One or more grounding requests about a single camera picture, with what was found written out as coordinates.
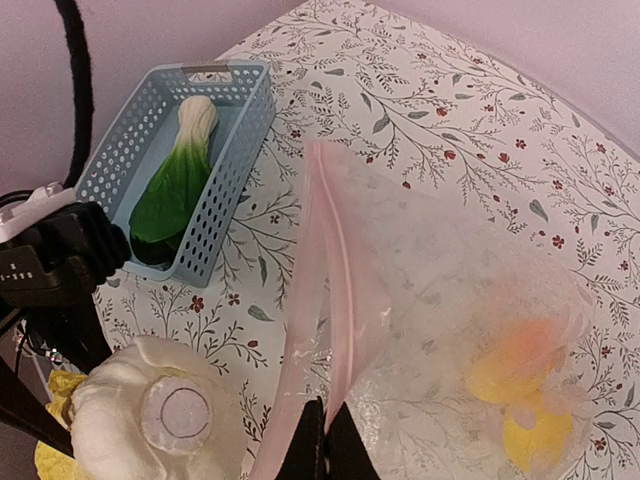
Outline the light blue plastic basket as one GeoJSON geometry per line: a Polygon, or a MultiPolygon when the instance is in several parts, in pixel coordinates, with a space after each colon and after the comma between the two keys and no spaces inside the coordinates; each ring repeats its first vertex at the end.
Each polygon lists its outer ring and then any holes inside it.
{"type": "Polygon", "coordinates": [[[228,60],[150,70],[98,144],[75,193],[80,201],[100,205],[128,233],[135,204],[173,150],[179,109],[194,96],[207,97],[218,115],[207,139],[210,175],[171,257],[155,266],[132,257],[124,268],[153,281],[176,279],[204,287],[275,117],[264,63],[228,60]]]}

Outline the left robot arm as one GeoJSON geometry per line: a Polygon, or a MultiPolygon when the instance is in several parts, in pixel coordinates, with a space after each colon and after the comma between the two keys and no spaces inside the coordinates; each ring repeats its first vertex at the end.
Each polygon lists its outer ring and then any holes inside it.
{"type": "Polygon", "coordinates": [[[91,59],[74,1],[56,4],[70,56],[74,146],[64,182],[1,198],[1,332],[20,321],[83,373],[112,353],[93,293],[130,259],[120,227],[74,188],[88,160],[93,128],[91,59]]]}

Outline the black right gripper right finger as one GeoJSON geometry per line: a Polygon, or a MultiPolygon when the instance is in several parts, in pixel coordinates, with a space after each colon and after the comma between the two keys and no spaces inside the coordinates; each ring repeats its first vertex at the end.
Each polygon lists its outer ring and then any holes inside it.
{"type": "Polygon", "coordinates": [[[380,479],[346,403],[342,404],[327,434],[327,478],[380,479]]]}

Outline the yellow napa cabbage toy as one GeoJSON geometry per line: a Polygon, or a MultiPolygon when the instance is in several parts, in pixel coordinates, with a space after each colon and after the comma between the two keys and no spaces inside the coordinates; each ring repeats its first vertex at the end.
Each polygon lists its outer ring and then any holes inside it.
{"type": "Polygon", "coordinates": [[[242,415],[216,370],[188,346],[137,336],[89,374],[54,370],[46,409],[72,455],[43,442],[41,479],[237,479],[242,415]]]}

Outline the green bok choy toy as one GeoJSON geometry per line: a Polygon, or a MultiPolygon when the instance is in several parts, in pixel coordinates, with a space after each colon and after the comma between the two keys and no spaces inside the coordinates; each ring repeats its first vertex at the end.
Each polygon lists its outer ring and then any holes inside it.
{"type": "Polygon", "coordinates": [[[146,265],[173,261],[212,171],[209,138],[218,123],[218,113],[211,99],[185,99],[178,110],[178,123],[173,149],[129,218],[132,252],[146,265]]]}

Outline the yellow lemon toy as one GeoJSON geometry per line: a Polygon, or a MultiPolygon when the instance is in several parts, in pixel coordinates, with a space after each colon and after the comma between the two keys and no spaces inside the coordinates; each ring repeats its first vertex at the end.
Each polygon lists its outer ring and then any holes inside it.
{"type": "Polygon", "coordinates": [[[534,411],[535,423],[525,428],[507,411],[503,422],[503,448],[507,458],[524,473],[540,476],[564,458],[572,433],[570,414],[555,415],[544,408],[534,411]]]}

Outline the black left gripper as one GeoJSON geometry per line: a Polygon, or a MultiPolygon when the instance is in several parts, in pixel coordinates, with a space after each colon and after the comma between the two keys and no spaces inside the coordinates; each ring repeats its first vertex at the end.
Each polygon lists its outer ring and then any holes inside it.
{"type": "MultiPolygon", "coordinates": [[[[1,331],[19,320],[51,349],[87,374],[111,354],[93,294],[130,259],[122,229],[96,202],[75,202],[42,221],[53,236],[50,249],[74,272],[75,302],[63,307],[14,308],[1,299],[1,331]]],[[[46,410],[17,374],[1,360],[1,422],[73,457],[70,433],[46,410]]]]}

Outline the clear pink zip top bag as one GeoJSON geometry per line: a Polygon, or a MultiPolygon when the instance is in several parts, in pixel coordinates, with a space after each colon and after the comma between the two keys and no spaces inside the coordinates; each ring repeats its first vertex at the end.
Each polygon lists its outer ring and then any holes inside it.
{"type": "Polygon", "coordinates": [[[380,479],[557,479],[585,446],[589,397],[569,361],[595,301],[562,265],[465,208],[401,188],[345,148],[304,153],[302,210],[285,307],[283,363],[250,475],[280,479],[305,404],[327,434],[343,403],[380,479]],[[465,387],[501,334],[549,320],[564,366],[539,390],[489,404],[465,387]],[[507,411],[570,414],[563,460],[540,476],[506,456],[507,411]]]}

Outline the orange mango toy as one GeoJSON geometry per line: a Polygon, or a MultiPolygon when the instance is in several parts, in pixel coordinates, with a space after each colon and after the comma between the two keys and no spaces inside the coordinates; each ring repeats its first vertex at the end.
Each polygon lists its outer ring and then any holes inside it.
{"type": "Polygon", "coordinates": [[[566,347],[557,342],[551,321],[525,321],[504,331],[472,363],[465,387],[489,404],[516,403],[539,390],[565,359],[566,347]]]}

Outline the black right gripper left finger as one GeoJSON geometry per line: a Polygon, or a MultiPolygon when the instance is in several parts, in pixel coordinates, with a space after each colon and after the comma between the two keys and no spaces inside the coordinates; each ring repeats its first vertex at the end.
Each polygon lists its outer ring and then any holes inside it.
{"type": "Polygon", "coordinates": [[[309,400],[302,411],[280,468],[280,480],[322,480],[326,465],[325,414],[322,399],[309,400]]]}

